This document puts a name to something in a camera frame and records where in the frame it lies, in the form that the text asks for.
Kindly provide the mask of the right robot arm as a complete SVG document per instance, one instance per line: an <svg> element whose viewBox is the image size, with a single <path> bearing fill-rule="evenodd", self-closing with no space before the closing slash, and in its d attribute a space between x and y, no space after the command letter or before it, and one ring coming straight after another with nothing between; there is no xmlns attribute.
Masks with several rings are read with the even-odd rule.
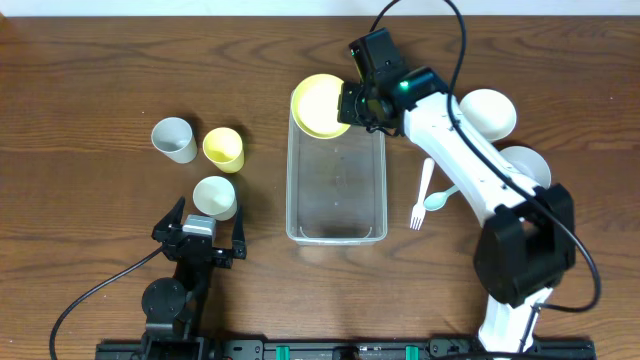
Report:
<svg viewBox="0 0 640 360"><path fill-rule="evenodd" d="M575 264L571 196L506 161L433 70L409 68L387 29L349 49L360 80L343 84L339 122L406 136L458 187L482 227L473 262L489 299L478 338L490 352L528 350L537 320L533 308Z"/></svg>

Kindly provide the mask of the white plastic fork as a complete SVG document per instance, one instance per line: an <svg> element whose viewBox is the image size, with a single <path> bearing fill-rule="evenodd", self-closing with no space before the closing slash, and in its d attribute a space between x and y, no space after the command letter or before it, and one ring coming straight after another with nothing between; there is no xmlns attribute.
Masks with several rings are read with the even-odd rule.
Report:
<svg viewBox="0 0 640 360"><path fill-rule="evenodd" d="M434 167L435 161L433 159L427 158L424 160L417 200L411 211L410 228L415 231L420 230L426 216L424 201L426 199L427 190L432 179Z"/></svg>

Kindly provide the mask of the yellow bowl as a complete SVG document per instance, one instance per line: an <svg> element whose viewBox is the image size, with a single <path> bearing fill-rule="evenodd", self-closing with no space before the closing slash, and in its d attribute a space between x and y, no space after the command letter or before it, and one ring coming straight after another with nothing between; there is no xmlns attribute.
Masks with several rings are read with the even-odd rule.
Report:
<svg viewBox="0 0 640 360"><path fill-rule="evenodd" d="M338 121L338 102L344 81L331 74L315 74L302 80L292 92L290 111L295 124L307 135L333 139L350 126Z"/></svg>

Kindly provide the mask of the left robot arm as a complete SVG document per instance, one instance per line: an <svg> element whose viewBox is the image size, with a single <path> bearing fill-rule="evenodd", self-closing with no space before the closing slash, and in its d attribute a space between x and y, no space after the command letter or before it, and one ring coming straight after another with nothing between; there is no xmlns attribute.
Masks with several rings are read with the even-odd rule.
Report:
<svg viewBox="0 0 640 360"><path fill-rule="evenodd" d="M174 275L152 282L141 306L146 315L142 349L136 359L206 359L210 341L195 335L210 278L215 268L232 267L247 256L243 210L237 209L229 249L216 247L215 220L189 215L183 219L185 199L153 227L151 237L161 253L176 263Z"/></svg>

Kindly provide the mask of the grey bowl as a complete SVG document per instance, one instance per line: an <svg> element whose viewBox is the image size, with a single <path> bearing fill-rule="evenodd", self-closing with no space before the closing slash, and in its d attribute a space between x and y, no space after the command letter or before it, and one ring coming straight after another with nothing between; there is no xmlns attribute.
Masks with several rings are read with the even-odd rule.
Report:
<svg viewBox="0 0 640 360"><path fill-rule="evenodd" d="M552 175L546 160L536 151L524 146L510 146L500 154L520 172L534 179L543 188L551 186Z"/></svg>

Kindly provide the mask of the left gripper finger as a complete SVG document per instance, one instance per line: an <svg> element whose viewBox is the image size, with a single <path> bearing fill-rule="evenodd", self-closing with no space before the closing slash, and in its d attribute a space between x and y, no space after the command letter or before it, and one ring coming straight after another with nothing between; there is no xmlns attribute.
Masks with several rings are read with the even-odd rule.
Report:
<svg viewBox="0 0 640 360"><path fill-rule="evenodd" d="M173 208L153 227L151 237L157 242L167 242L181 231L185 197L180 197Z"/></svg>
<svg viewBox="0 0 640 360"><path fill-rule="evenodd" d="M233 257L235 259L245 259L247 256L247 248L244 234L244 217L242 207L239 207L236 212L231 243Z"/></svg>

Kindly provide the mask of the white bowl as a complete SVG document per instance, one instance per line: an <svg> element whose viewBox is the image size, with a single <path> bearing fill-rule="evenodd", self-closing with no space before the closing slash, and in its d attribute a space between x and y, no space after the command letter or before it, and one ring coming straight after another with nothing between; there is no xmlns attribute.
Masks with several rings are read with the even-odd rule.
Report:
<svg viewBox="0 0 640 360"><path fill-rule="evenodd" d="M474 90L462 99L459 107L466 119L490 142L506 138L516 127L514 104L496 90Z"/></svg>

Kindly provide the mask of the light blue plastic spoon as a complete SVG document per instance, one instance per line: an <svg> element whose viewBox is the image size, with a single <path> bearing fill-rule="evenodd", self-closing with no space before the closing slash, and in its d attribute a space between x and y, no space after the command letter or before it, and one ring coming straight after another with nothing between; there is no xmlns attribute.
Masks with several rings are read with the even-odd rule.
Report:
<svg viewBox="0 0 640 360"><path fill-rule="evenodd" d="M458 191L457 186L452 186L445 191L434 192L425 198L423 202L424 208L429 212L437 211L443 208L449 197Z"/></svg>

